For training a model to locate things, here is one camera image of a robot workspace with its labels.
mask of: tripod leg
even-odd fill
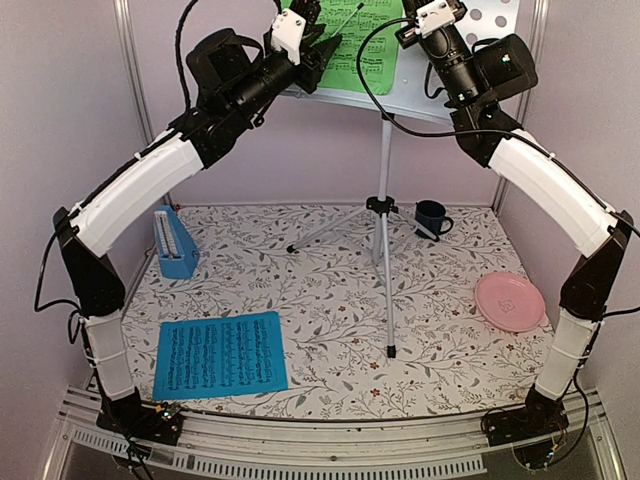
[[[436,242],[439,242],[440,239],[438,238],[438,236],[433,233],[431,230],[429,230],[427,227],[425,227],[424,225],[422,225],[420,222],[418,222],[415,218],[413,218],[411,215],[403,212],[402,210],[398,211],[398,215],[400,215],[402,218],[404,218],[407,222],[409,222],[410,225],[413,225],[414,227],[416,227],[418,230],[420,230],[422,233],[424,233],[427,237],[429,237],[431,240],[434,240]]]
[[[393,290],[391,286],[391,252],[389,248],[389,222],[386,213],[380,216],[382,223],[382,246],[384,248],[384,280],[387,300],[387,356],[396,358],[395,324],[393,320]]]
[[[287,252],[289,253],[293,253],[296,250],[298,250],[299,248],[302,248],[305,245],[308,245],[309,243],[313,242],[316,238],[321,237],[322,235],[324,235],[326,232],[333,230],[334,228],[338,228],[340,225],[347,223],[349,220],[351,220],[352,218],[357,217],[358,215],[360,215],[362,212],[365,212],[367,210],[367,207],[360,207],[355,209],[354,211],[352,211],[351,213],[348,213],[347,215],[345,215],[344,217],[340,217],[339,219],[325,225],[322,228],[319,228],[318,230],[311,232],[309,235],[302,237],[300,240],[298,240],[296,243],[294,243],[293,245],[289,245],[287,247]]]
[[[382,219],[380,217],[376,217],[376,230],[373,234],[373,250],[371,254],[373,256],[373,264],[378,265],[382,257]]]

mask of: blue sheet music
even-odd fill
[[[277,313],[162,324],[154,400],[196,400],[287,388]]]

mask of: sheet music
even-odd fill
[[[248,395],[287,387],[277,313],[162,324],[154,400]]]
[[[360,0],[321,0],[318,23],[326,23],[326,35],[333,34],[353,13]],[[324,88],[364,92],[356,71],[356,56],[365,37],[384,22],[402,16],[401,0],[365,0],[365,6],[340,31],[342,44],[329,62],[320,82]],[[362,58],[367,84],[376,95],[386,95],[393,87],[398,59],[398,42],[394,37],[401,25],[378,34]]]

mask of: pink plate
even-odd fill
[[[491,273],[476,285],[476,305],[484,317],[506,332],[528,332],[544,319],[544,299],[527,279]]]

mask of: tripod stand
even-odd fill
[[[391,162],[391,133],[393,126],[385,117],[382,117],[382,159],[380,162],[380,179],[378,184],[378,196],[370,197],[362,207],[359,207],[347,215],[325,225],[318,230],[311,232],[309,235],[301,238],[293,245],[287,248],[289,253],[310,244],[315,239],[321,237],[326,232],[334,230],[357,216],[365,213],[367,210],[374,212],[376,217],[375,233],[373,237],[373,248],[371,254],[373,256],[374,266],[380,263],[381,256],[384,257],[384,280],[385,280],[385,297],[387,303],[387,356],[389,358],[396,357],[395,343],[395,324],[393,319],[393,290],[391,277],[391,247],[389,242],[389,214],[395,213],[423,232],[428,238],[438,241],[438,236],[428,230],[426,227],[418,223],[411,215],[408,215],[398,209],[395,200],[387,195],[389,187],[389,164]]]

